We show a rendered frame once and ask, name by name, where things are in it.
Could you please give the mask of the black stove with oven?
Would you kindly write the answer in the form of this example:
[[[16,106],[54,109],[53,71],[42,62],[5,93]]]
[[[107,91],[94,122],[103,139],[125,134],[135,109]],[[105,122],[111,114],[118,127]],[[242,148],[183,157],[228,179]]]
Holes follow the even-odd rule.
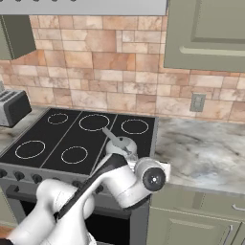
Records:
[[[154,155],[158,120],[94,111],[47,109],[36,122],[0,154],[0,178],[17,225],[33,210],[38,187],[32,176],[42,181],[57,179],[72,186],[82,184],[106,154],[109,139],[101,131],[107,127],[117,137],[128,137],[137,145],[140,158]],[[14,173],[25,175],[17,181]],[[146,245],[149,200],[132,211],[121,209],[108,188],[93,194],[95,211],[86,224],[99,245]]]

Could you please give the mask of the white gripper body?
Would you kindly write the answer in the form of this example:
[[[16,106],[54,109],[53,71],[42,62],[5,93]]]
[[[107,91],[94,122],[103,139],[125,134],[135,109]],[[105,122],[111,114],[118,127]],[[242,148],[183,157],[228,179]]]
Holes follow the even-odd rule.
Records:
[[[170,180],[170,173],[171,173],[171,165],[169,163],[160,162],[159,163],[162,172],[160,173],[160,182],[161,184],[168,183]]]

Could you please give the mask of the olive green wall cupboard door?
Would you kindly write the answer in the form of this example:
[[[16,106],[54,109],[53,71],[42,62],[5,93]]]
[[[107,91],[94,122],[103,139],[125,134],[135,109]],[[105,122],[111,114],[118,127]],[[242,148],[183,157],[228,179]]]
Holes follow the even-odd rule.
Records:
[[[245,51],[245,0],[170,0],[164,66],[245,73],[245,57],[185,55],[179,48]]]

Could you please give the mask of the grey range hood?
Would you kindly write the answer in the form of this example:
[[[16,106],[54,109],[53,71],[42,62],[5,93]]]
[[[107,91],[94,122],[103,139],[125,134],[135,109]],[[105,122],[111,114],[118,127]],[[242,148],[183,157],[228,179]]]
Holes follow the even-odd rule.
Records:
[[[168,0],[0,0],[1,14],[158,16],[167,7]]]

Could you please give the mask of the olive green drawer front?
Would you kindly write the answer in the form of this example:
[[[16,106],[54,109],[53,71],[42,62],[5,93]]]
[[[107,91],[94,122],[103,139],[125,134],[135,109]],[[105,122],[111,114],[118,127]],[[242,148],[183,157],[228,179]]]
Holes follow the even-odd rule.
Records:
[[[152,195],[150,206],[245,222],[245,212],[234,210],[232,204],[245,209],[245,194],[167,184],[159,192]]]

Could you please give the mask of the grey wall outlet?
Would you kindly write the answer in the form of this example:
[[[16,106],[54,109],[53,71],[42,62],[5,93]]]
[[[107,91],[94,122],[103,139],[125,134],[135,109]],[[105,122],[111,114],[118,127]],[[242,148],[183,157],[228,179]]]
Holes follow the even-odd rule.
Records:
[[[193,93],[191,96],[190,111],[202,112],[205,104],[206,95]]]

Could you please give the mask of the grey toaster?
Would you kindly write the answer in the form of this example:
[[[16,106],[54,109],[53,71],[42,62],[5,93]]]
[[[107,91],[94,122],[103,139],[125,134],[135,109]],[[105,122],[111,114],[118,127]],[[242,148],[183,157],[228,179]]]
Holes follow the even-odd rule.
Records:
[[[32,111],[24,90],[0,92],[0,126],[14,127]]]

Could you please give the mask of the olive green base cupboard door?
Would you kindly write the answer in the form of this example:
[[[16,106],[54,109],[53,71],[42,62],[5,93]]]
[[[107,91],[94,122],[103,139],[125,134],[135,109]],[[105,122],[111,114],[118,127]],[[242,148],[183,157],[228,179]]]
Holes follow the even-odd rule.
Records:
[[[240,225],[232,245],[245,245],[245,223]]]
[[[201,214],[151,208],[146,245],[232,245],[240,222]]]

